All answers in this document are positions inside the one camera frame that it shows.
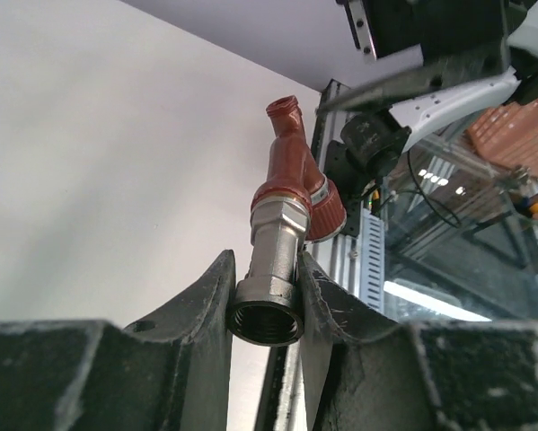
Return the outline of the brown water faucet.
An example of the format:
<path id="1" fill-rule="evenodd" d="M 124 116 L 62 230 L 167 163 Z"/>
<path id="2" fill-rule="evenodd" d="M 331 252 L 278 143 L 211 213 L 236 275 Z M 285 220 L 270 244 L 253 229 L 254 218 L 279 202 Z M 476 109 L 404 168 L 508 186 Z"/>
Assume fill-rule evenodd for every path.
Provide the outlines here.
<path id="1" fill-rule="evenodd" d="M 308 210 L 309 242 L 323 242 L 340 232 L 347 221 L 335 183 L 323 174 L 306 142 L 302 111 L 294 95 L 273 101 L 266 113 L 275 140 L 269 151 L 267 178 L 253 195 L 251 206 L 270 196 L 286 196 Z"/>

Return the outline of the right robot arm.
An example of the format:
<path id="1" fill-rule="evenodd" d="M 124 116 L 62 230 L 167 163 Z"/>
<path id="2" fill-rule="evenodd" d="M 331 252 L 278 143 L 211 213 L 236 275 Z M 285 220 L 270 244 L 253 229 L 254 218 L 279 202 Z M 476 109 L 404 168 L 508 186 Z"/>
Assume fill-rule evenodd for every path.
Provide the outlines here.
<path id="1" fill-rule="evenodd" d="M 474 113 L 538 99 L 538 1 L 347 1 L 353 40 L 376 62 L 418 48 L 419 66 L 361 84 L 317 114 L 350 112 L 350 160 L 385 175 L 398 156 Z"/>

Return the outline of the silver tee pipe fitting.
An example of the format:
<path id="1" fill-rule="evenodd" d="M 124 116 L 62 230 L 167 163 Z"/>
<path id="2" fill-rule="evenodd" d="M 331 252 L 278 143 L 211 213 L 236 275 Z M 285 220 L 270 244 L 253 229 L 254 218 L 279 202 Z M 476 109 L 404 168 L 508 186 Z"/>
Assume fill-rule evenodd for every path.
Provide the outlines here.
<path id="1" fill-rule="evenodd" d="M 293 198 L 272 196 L 254 206 L 251 263 L 227 310 L 227 326 L 237 338 L 282 347 L 303 335 L 304 305 L 296 267 L 309 224 L 308 210 Z"/>

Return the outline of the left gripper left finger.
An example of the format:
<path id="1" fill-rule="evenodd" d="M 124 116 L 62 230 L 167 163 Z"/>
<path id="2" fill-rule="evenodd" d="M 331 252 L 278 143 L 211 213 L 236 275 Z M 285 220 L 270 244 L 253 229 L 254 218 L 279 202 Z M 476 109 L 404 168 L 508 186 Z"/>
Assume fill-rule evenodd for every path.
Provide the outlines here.
<path id="1" fill-rule="evenodd" d="M 234 254 L 147 316 L 0 321 L 0 430 L 223 430 Z"/>

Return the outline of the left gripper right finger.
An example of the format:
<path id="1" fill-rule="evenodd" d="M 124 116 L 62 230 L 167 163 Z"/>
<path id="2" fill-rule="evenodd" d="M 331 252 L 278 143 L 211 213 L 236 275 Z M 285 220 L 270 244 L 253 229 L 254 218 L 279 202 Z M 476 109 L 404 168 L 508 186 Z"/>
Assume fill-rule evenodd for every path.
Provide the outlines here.
<path id="1" fill-rule="evenodd" d="M 538 430 L 538 321 L 408 321 L 309 254 L 301 358 L 312 430 Z"/>

